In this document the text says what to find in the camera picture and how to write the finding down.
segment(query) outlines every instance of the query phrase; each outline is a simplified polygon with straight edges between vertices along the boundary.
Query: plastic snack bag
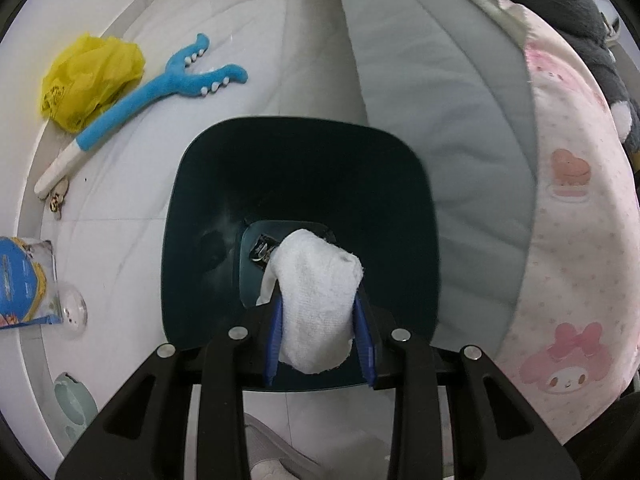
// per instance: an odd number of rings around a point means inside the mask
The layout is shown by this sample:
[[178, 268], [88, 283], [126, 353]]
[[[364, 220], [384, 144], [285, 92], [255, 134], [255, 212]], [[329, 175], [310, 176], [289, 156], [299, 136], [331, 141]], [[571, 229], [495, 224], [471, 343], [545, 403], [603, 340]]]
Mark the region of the plastic snack bag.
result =
[[40, 111], [79, 133], [140, 82], [145, 58], [135, 43], [83, 34], [42, 81]]
[[51, 243], [0, 237], [0, 329], [61, 321]]

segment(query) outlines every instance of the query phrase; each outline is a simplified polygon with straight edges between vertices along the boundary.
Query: gray plush toy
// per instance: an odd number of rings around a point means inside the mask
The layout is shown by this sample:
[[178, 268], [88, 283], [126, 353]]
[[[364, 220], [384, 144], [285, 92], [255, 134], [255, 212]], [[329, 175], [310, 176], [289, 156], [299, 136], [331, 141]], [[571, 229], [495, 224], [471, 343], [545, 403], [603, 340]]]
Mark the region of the gray plush toy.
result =
[[629, 97], [606, 45], [607, 28], [593, 0], [511, 0], [551, 25], [582, 58], [611, 108], [620, 141], [631, 156], [640, 152], [638, 103]]

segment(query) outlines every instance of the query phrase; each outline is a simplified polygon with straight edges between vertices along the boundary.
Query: blue package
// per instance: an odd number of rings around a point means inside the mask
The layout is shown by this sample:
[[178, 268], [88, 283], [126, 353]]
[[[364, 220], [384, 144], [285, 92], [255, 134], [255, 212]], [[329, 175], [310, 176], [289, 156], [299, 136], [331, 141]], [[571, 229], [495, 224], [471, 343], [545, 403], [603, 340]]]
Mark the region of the blue package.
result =
[[0, 329], [61, 321], [51, 243], [0, 237]]

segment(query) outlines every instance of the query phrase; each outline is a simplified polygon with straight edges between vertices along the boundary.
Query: light green plastic object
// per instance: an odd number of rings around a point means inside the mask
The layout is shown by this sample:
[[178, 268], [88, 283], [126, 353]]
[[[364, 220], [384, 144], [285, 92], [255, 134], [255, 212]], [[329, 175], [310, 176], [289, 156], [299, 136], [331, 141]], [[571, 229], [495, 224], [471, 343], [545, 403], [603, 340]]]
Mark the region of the light green plastic object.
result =
[[60, 374], [53, 383], [54, 393], [66, 416], [65, 433], [74, 443], [98, 414], [94, 398], [84, 384], [70, 375]]

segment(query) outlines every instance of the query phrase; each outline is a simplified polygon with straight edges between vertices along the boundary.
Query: metal screw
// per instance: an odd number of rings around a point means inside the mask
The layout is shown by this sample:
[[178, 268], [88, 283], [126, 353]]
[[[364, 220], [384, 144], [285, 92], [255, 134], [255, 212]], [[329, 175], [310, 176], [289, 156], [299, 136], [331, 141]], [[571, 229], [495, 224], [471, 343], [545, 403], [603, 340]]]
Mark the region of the metal screw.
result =
[[175, 354], [175, 346], [173, 346], [171, 343], [160, 345], [158, 347], [158, 350], [156, 350], [156, 354], [158, 354], [158, 357], [162, 359], [167, 359], [168, 357], [171, 357], [173, 354]]
[[229, 337], [234, 341], [240, 341], [247, 337], [249, 331], [244, 326], [235, 326], [229, 330]]
[[411, 338], [411, 332], [409, 332], [405, 328], [396, 328], [392, 333], [391, 337], [396, 341], [409, 341]]
[[482, 357], [482, 350], [477, 346], [468, 346], [464, 350], [465, 357], [472, 361], [478, 361]]

